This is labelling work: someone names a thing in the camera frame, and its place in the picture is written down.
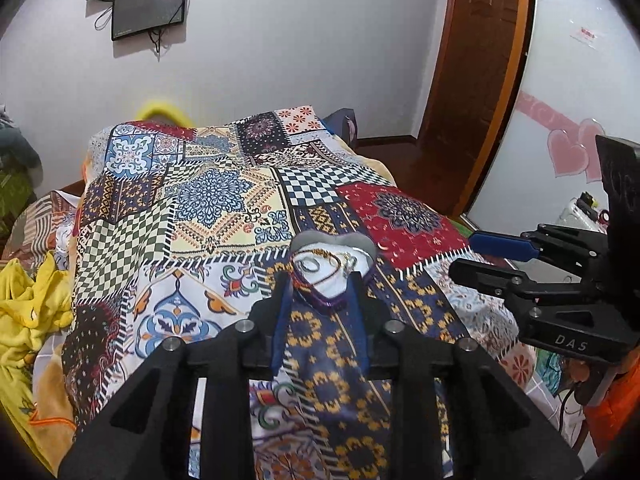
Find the yellow cloth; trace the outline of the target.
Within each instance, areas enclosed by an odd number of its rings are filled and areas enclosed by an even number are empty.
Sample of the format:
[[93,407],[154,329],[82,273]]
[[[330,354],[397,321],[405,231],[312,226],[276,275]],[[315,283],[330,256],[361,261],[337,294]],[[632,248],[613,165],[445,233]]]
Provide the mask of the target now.
[[17,258],[1,270],[1,365],[24,368],[50,334],[72,325],[70,274],[48,252],[32,278]]

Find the dark blue bag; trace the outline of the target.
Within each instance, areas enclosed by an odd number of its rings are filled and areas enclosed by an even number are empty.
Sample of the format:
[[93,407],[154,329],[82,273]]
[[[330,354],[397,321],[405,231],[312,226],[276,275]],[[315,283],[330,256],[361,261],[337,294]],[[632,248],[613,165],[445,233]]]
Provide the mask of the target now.
[[352,108],[341,108],[321,119],[324,128],[345,142],[350,148],[358,144],[358,124]]

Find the yellow pillow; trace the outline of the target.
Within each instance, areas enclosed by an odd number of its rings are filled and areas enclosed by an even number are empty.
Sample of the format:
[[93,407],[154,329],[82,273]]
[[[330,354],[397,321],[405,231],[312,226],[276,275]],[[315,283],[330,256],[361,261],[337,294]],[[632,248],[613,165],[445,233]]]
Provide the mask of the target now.
[[163,100],[149,100],[140,107],[136,113],[138,122],[150,122],[152,119],[160,119],[165,124],[175,125],[181,128],[193,128],[193,120],[178,106]]

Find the purple heart-shaped jewelry box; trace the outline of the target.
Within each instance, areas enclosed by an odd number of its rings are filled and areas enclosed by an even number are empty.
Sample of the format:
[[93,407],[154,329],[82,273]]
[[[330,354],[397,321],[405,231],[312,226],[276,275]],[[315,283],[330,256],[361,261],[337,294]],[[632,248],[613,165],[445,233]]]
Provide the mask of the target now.
[[288,246],[293,287],[322,308],[333,309],[345,298],[350,274],[365,280],[374,271],[378,248],[360,232],[300,232]]

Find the wall-mounted black monitor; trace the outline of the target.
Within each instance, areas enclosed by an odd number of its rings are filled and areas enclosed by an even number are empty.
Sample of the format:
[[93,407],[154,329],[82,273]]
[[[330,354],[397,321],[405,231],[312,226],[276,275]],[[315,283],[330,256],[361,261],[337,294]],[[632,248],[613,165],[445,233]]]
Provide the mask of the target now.
[[185,16],[186,0],[113,0],[111,38],[117,41],[182,24]]

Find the colourful patchwork bedspread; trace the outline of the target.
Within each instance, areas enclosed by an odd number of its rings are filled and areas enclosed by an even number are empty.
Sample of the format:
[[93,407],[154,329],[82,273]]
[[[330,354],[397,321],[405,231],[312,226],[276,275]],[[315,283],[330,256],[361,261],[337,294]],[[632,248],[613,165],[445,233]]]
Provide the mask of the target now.
[[[91,138],[82,176],[81,196],[51,192],[21,213],[1,258],[33,278],[52,252],[70,274],[72,325],[24,368],[1,365],[2,406],[49,474],[162,341],[213,338],[270,296],[307,230],[367,235],[378,248],[368,295],[394,318],[475,339],[519,386],[533,376],[536,353],[502,302],[450,280],[450,263],[477,259],[457,227],[309,106],[221,127],[123,122]],[[284,362],[250,384],[257,475],[382,478],[390,384],[360,372],[344,304],[293,290]]]

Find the brown wooden door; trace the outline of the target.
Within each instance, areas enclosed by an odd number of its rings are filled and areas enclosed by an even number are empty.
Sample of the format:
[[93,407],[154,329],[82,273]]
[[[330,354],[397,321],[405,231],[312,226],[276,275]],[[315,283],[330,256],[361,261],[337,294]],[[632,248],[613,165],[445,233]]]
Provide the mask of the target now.
[[469,209],[521,77],[532,0],[446,0],[435,73],[416,136],[363,140],[401,191],[447,216]]

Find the green cluttered pile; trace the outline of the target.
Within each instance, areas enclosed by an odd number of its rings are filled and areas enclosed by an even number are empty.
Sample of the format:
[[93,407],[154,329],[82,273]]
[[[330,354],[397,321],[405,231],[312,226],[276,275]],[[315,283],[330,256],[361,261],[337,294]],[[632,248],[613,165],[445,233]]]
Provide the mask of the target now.
[[34,187],[41,180],[40,156],[1,105],[1,246],[23,210],[35,201]]

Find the pink heart wall decoration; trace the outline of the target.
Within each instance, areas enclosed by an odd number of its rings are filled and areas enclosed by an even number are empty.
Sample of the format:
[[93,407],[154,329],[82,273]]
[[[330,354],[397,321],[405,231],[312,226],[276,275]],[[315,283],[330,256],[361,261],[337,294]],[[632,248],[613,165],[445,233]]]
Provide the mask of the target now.
[[586,118],[573,122],[550,105],[524,91],[515,109],[548,130],[547,150],[557,177],[583,174],[587,183],[602,179],[597,136],[606,136],[600,122]]

